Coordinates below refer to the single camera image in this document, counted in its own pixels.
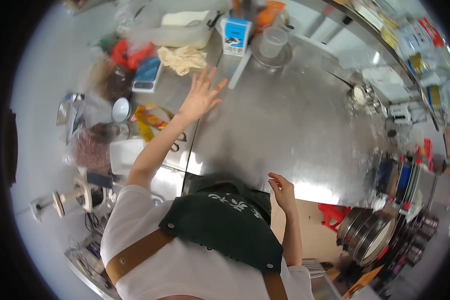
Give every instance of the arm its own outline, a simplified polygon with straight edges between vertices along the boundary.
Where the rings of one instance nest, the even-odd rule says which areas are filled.
[[[278,205],[285,212],[285,234],[283,235],[283,258],[287,267],[302,265],[302,241],[300,238],[299,212],[295,202],[294,186],[275,173],[268,173],[268,180],[275,193]]]
[[[221,99],[214,99],[214,97],[225,86],[227,79],[223,79],[215,88],[209,91],[210,82],[215,76],[215,72],[216,67],[207,75],[207,69],[205,68],[199,79],[197,79],[196,74],[193,74],[190,92],[186,96],[180,111],[138,155],[125,185],[135,184],[150,190],[150,183],[156,171],[162,165],[170,147],[172,147],[179,135],[214,105],[222,102]]]

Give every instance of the tiled floor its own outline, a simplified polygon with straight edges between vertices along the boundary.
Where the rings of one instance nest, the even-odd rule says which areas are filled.
[[[271,230],[282,242],[285,231],[285,213],[278,206],[275,196],[271,200]],[[342,253],[342,246],[336,245],[336,233],[322,225],[324,215],[318,210],[318,203],[296,200],[300,216],[303,258],[316,258],[319,262],[336,262]]]

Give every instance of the right hand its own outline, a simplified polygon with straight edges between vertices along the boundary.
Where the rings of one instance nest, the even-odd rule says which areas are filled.
[[[198,79],[197,74],[193,74],[190,92],[180,107],[180,111],[177,116],[183,117],[188,123],[192,124],[200,119],[200,117],[202,117],[214,105],[222,102],[221,99],[214,99],[214,97],[227,83],[226,78],[220,81],[220,83],[211,91],[209,90],[210,83],[212,82],[216,71],[217,68],[213,67],[207,75],[207,68],[205,67],[201,72],[200,78]]]
[[[268,176],[272,178],[268,180],[268,183],[270,183],[271,189],[275,193],[278,206],[283,209],[286,215],[296,213],[297,203],[295,202],[295,187],[293,183],[283,176],[272,172],[268,173]]]

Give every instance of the milk carton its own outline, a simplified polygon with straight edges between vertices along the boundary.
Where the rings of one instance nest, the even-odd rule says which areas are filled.
[[[247,50],[252,22],[238,19],[222,19],[223,53],[243,56]]]

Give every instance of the plastic tray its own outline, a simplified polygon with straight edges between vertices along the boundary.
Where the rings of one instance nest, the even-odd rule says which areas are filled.
[[[115,175],[128,175],[132,165],[145,147],[143,139],[113,141],[110,143],[110,164]]]
[[[156,46],[182,47],[191,45],[198,49],[205,47],[213,32],[213,27],[208,22],[213,21],[217,11],[223,12],[223,3],[219,0],[160,0],[144,8],[139,18],[143,24],[136,24],[131,30],[128,41],[134,49],[148,45],[149,42]],[[191,27],[160,27],[162,18],[166,14],[180,12],[209,11],[207,16],[199,24]]]

